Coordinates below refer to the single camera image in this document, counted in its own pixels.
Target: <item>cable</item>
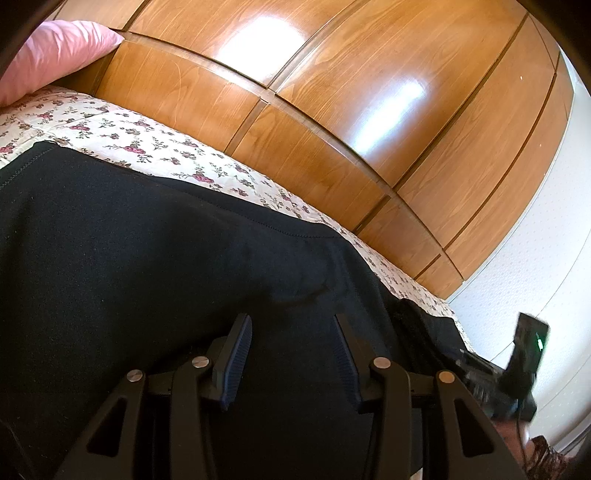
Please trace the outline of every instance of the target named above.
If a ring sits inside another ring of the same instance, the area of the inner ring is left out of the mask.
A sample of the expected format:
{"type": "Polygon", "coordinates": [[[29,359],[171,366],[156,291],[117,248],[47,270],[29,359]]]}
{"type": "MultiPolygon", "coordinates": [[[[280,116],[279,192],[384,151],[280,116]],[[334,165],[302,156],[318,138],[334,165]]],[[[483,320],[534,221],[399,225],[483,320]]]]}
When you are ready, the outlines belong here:
{"type": "Polygon", "coordinates": [[[519,439],[519,448],[521,448],[521,456],[523,457],[523,470],[526,471],[527,459],[525,458],[525,447],[523,446],[523,438],[521,437],[521,429],[519,428],[519,420],[521,419],[521,410],[523,409],[523,401],[517,402],[517,420],[515,422],[517,427],[517,438],[519,439]]]}

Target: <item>black fabric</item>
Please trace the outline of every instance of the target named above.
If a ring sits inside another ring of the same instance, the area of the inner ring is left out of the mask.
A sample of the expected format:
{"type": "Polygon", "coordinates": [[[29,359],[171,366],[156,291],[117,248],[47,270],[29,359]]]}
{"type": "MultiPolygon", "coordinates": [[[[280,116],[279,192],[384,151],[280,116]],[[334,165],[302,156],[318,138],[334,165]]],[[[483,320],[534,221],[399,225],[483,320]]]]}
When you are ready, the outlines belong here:
{"type": "Polygon", "coordinates": [[[254,334],[212,418],[222,480],[360,478],[371,415],[340,384],[335,313],[420,373],[453,369],[438,343],[463,347],[329,227],[183,181],[40,142],[0,170],[0,205],[0,450],[27,479],[52,476],[127,371],[189,358],[239,311],[254,334]]]}

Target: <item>floral bedspread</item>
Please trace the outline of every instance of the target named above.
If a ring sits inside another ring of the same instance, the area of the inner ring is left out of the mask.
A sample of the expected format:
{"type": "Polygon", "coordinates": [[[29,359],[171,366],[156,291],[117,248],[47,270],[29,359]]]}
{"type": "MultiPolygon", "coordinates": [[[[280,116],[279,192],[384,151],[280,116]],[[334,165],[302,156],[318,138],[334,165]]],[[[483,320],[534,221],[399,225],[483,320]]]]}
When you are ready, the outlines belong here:
{"type": "Polygon", "coordinates": [[[301,198],[188,135],[89,95],[48,86],[0,109],[0,168],[43,140],[148,175],[185,180],[285,215],[324,223],[356,248],[393,295],[413,300],[429,314],[454,318],[471,348],[444,300],[301,198]]]}

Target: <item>wood panel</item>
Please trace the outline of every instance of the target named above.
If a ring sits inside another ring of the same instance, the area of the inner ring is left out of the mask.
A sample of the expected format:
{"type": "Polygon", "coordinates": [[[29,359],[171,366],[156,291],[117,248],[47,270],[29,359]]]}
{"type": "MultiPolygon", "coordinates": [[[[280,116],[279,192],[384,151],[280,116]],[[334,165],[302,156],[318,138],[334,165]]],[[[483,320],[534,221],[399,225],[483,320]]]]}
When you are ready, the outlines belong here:
{"type": "Polygon", "coordinates": [[[417,281],[434,295],[446,299],[462,285],[463,278],[452,262],[442,255],[417,277],[417,281]]]}
{"type": "Polygon", "coordinates": [[[556,68],[556,88],[560,91],[560,96],[564,103],[564,111],[570,116],[570,109],[573,106],[573,82],[570,80],[569,70],[566,67],[564,57],[561,55],[556,68]]]}
{"type": "Polygon", "coordinates": [[[88,95],[94,95],[98,90],[100,81],[103,75],[107,71],[115,51],[105,55],[104,57],[92,62],[90,65],[84,67],[77,72],[70,73],[69,75],[56,80],[54,85],[60,87],[69,88],[75,92],[87,93],[88,95]]]}
{"type": "Polygon", "coordinates": [[[121,30],[143,0],[67,0],[59,20],[91,20],[121,30]]]}
{"type": "Polygon", "coordinates": [[[152,0],[131,30],[268,84],[352,0],[152,0]]]}
{"type": "Polygon", "coordinates": [[[372,0],[278,93],[393,186],[482,80],[524,14],[515,0],[372,0]]]}
{"type": "Polygon", "coordinates": [[[540,113],[554,67],[529,19],[484,87],[400,188],[441,245],[474,215],[540,113]]]}
{"type": "Polygon", "coordinates": [[[412,212],[390,199],[358,237],[410,277],[416,277],[441,248],[412,212]]]}
{"type": "Polygon", "coordinates": [[[189,60],[124,41],[96,94],[224,150],[258,98],[189,60]]]}
{"type": "Polygon", "coordinates": [[[548,30],[546,30],[546,27],[543,26],[538,19],[536,19],[536,17],[530,17],[530,18],[533,20],[535,27],[538,29],[538,32],[540,33],[540,36],[542,37],[542,40],[544,41],[544,45],[546,46],[546,50],[548,51],[548,55],[550,56],[550,59],[552,60],[552,64],[556,67],[556,62],[558,61],[558,55],[560,54],[560,48],[558,47],[556,40],[554,39],[552,34],[548,30]]]}
{"type": "Polygon", "coordinates": [[[464,278],[487,259],[533,198],[556,154],[566,121],[555,82],[544,112],[515,164],[482,210],[447,249],[464,278]]]}
{"type": "Polygon", "coordinates": [[[272,105],[265,107],[232,156],[349,230],[384,196],[349,160],[272,105]]]}

